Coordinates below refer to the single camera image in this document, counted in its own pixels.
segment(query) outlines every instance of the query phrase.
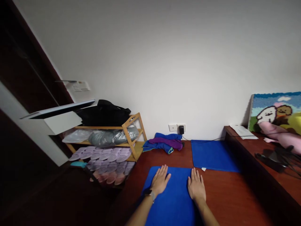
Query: wooden shoe rack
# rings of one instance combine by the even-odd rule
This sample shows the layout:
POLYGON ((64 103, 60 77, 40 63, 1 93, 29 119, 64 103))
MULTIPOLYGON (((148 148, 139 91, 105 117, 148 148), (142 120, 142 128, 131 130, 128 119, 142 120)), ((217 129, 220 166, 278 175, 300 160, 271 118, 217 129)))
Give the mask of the wooden shoe rack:
MULTIPOLYGON (((119 145, 115 145, 115 146, 130 147, 131 150, 132 150, 132 154, 127 159, 127 161, 131 161, 131 162, 137 162, 138 158, 140 157, 140 155, 143 151, 142 146, 143 146, 144 142, 147 141, 144 126, 143 126, 142 119, 141 119, 141 115, 140 115, 139 112, 135 115, 130 115, 129 119, 122 126, 76 126, 74 128, 75 129, 103 129, 103 130, 105 130, 105 129, 122 129, 125 133, 125 136, 126 136, 128 142, 123 143, 123 144, 119 144, 119 145), (141 129, 138 129, 138 131, 139 131, 138 137, 135 140, 131 141, 131 138, 129 136, 129 132, 127 130, 127 127, 129 125, 131 125, 137 119, 139 119, 141 129), (138 138, 141 136, 141 134, 143 134, 143 137, 144 137, 145 141, 137 141, 138 138)), ((73 147, 73 144, 74 143, 66 143, 66 145, 70 149, 70 151, 72 153, 75 153, 76 150, 73 147)), ((76 144, 91 145, 91 143, 88 140, 80 142, 80 143, 76 143, 76 144)))

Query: white cartoon dog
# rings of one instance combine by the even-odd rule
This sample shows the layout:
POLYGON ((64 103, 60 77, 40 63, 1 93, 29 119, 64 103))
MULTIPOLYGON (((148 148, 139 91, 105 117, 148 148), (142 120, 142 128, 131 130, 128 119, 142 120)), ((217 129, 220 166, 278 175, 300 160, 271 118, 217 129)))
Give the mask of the white cartoon dog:
POLYGON ((263 122, 263 121, 268 121, 270 123, 273 123, 273 121, 276 119, 276 107, 271 106, 271 107, 266 107, 263 109, 258 115, 257 115, 257 124, 263 122))

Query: dark wooden door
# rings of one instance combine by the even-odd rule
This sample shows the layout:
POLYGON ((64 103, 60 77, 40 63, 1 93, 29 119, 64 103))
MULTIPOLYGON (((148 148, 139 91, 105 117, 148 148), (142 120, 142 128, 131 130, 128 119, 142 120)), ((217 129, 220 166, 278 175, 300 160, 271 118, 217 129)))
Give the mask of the dark wooden door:
MULTIPOLYGON (((60 79, 13 2, 0 1, 0 81, 32 113, 73 102, 55 80, 60 79)), ((59 167, 2 111, 0 122, 3 217, 59 167)))
POLYGON ((0 216, 19 207, 24 194, 58 166, 0 110, 1 123, 1 212, 0 216))
POLYGON ((12 2, 0 1, 0 17, 1 82, 29 113, 73 103, 12 2))

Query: blue towel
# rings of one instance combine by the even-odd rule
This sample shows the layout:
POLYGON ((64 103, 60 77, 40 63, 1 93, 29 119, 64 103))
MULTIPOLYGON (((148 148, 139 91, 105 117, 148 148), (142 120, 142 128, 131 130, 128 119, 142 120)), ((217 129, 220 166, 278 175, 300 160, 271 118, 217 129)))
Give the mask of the blue towel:
POLYGON ((197 168, 240 172, 225 141, 191 141, 193 165, 197 168))
POLYGON ((142 147, 143 152, 150 151, 152 149, 163 149, 167 154, 171 154, 173 152, 173 148, 165 143, 151 144, 149 141, 146 141, 142 147))
MULTIPOLYGON (((158 168, 159 166, 154 166, 150 169, 142 194, 151 186, 158 168)), ((145 225, 203 225, 201 216, 187 190, 187 178, 191 174, 191 169, 169 167, 167 173, 171 173, 172 177, 165 191, 158 195, 152 205, 145 225)))
POLYGON ((167 139, 167 140, 181 140, 182 139, 182 135, 180 134, 175 134, 175 133, 172 133, 172 134, 169 134, 169 135, 164 135, 162 133, 156 133, 155 134, 155 138, 164 138, 164 139, 167 139))

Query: pink plush toy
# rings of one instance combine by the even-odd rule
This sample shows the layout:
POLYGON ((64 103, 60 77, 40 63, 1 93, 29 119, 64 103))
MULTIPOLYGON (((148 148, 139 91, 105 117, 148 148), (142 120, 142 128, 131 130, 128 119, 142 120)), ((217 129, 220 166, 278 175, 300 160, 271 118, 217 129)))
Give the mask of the pink plush toy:
POLYGON ((290 145, 294 146, 293 153, 301 155, 301 136, 288 132, 286 129, 276 126, 270 122, 260 122, 260 128, 262 133, 266 134, 272 139, 264 138, 267 143, 275 142, 282 145, 284 148, 288 148, 290 145))

